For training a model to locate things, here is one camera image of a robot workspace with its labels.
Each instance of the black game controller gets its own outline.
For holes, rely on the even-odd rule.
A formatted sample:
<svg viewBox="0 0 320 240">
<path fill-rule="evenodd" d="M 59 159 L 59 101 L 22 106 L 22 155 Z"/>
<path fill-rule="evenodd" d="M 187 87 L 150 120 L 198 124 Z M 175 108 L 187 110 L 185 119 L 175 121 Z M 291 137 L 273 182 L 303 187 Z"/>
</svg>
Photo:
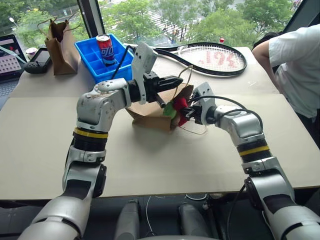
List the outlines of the black game controller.
<svg viewBox="0 0 320 240">
<path fill-rule="evenodd" d="M 28 62 L 24 70 L 30 74 L 44 74 L 48 71 L 51 62 L 49 52 L 46 48 L 40 48 L 33 58 Z"/>
</svg>

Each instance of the red object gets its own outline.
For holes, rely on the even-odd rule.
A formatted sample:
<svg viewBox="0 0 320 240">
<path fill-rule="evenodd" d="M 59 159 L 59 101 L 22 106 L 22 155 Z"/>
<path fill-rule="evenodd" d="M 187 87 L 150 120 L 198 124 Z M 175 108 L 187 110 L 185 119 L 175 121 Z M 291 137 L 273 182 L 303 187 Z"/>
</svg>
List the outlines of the red object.
<svg viewBox="0 0 320 240">
<path fill-rule="evenodd" d="M 109 35 L 107 34 L 100 34 L 96 36 L 96 42 L 98 43 L 102 61 L 104 65 L 110 66 L 116 63 L 114 48 L 112 47 L 112 41 Z"/>
<path fill-rule="evenodd" d="M 181 97 L 181 98 L 176 98 L 174 100 L 174 103 L 173 103 L 173 108 L 179 113 L 181 109 L 184 109 L 188 107 L 188 104 L 187 104 L 187 100 L 184 98 L 184 97 Z M 188 119 L 181 115 L 180 114 L 180 121 L 178 123 L 178 126 L 182 126 L 183 124 L 185 124 L 186 122 L 188 122 Z"/>
</svg>

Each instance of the racket strings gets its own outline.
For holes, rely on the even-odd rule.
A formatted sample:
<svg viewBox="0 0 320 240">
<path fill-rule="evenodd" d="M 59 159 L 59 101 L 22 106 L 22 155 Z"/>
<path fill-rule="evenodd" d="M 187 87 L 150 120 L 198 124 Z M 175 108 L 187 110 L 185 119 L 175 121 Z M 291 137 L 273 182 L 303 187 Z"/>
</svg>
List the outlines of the racket strings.
<svg viewBox="0 0 320 240">
<path fill-rule="evenodd" d="M 223 46 L 196 45 L 182 48 L 178 54 L 191 64 L 212 71 L 233 72 L 245 67 L 240 54 Z"/>
</svg>

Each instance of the white shirt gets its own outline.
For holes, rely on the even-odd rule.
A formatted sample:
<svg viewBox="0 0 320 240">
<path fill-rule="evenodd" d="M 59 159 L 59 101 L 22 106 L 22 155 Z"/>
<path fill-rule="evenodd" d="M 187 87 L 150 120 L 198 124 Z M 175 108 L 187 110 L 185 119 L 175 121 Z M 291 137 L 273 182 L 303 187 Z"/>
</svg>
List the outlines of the white shirt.
<svg viewBox="0 0 320 240">
<path fill-rule="evenodd" d="M 301 27 L 269 40 L 280 91 L 295 112 L 314 118 L 320 109 L 320 24 Z"/>
</svg>

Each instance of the silver robot arm segment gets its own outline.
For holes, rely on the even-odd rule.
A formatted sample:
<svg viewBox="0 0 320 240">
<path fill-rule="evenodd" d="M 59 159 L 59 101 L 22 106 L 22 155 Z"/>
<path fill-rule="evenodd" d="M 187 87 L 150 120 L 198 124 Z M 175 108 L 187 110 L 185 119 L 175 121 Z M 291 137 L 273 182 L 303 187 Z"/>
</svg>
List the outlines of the silver robot arm segment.
<svg viewBox="0 0 320 240">
<path fill-rule="evenodd" d="M 213 93 L 205 82 L 194 89 L 192 97 L 208 95 Z M 295 203 L 294 190 L 270 152 L 260 120 L 250 111 L 236 111 L 239 108 L 216 106 L 213 98 L 201 98 L 181 114 L 195 118 L 198 124 L 215 124 L 229 133 L 242 158 L 243 171 L 249 175 L 244 184 L 251 204 L 264 211 L 275 239 L 319 239 L 320 217 Z"/>
<path fill-rule="evenodd" d="M 63 194 L 49 201 L 19 240 L 75 240 L 83 237 L 92 198 L 103 192 L 107 168 L 108 132 L 117 111 L 133 102 L 163 100 L 158 93 L 176 88 L 183 79 L 160 78 L 151 71 L 157 54 L 145 43 L 135 50 L 133 80 L 124 78 L 98 83 L 77 102 L 77 122 L 62 179 Z"/>
</svg>

